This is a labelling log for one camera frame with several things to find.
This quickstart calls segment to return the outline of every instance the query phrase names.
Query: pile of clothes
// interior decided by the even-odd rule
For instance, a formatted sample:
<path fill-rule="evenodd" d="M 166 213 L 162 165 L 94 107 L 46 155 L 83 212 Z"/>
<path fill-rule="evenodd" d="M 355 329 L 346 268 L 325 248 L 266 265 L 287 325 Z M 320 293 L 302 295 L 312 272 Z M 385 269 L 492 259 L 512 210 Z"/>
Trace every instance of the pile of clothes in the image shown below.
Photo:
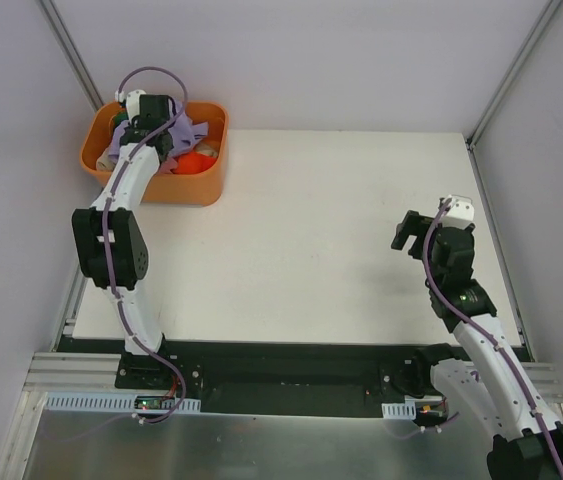
<path fill-rule="evenodd" d="M 175 100 L 175 108 L 179 111 L 183 105 Z M 125 110 L 112 118 L 110 122 L 110 128 L 113 130 L 112 142 L 96 161 L 98 171 L 114 170 L 119 159 L 121 137 L 128 125 L 128 114 Z M 208 135 L 207 122 L 193 125 L 190 117 L 184 112 L 168 132 L 172 135 L 173 146 L 168 153 L 168 159 L 161 164 L 159 173 L 193 175 L 208 170 L 217 161 L 219 152 L 203 142 Z"/>

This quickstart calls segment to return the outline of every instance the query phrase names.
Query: gray floor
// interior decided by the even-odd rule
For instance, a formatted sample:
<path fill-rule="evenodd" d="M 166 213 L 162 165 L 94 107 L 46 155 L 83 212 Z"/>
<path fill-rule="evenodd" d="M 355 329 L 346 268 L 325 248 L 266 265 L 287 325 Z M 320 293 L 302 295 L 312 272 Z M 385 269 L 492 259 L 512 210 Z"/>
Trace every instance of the gray floor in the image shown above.
<path fill-rule="evenodd" d="M 109 414 L 44 412 L 26 480 L 488 479 L 487 442 L 467 419 L 399 440 L 410 422 L 177 415 L 155 426 Z"/>

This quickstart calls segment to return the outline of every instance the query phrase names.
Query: orange bin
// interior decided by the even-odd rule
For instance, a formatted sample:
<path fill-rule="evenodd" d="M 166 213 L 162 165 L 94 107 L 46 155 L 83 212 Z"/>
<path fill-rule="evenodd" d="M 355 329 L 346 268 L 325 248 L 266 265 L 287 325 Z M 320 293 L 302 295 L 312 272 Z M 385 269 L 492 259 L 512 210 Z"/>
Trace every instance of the orange bin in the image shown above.
<path fill-rule="evenodd" d="M 112 118 L 122 110 L 114 102 L 101 108 L 94 117 L 90 131 L 81 147 L 81 166 L 105 186 L 112 172 L 99 172 L 97 159 L 112 141 Z M 185 112 L 192 123 L 208 122 L 208 136 L 203 140 L 219 152 L 216 163 L 205 172 L 195 175 L 156 174 L 148 183 L 144 202 L 211 205 L 223 191 L 227 166 L 228 113 L 215 103 L 190 102 Z"/>

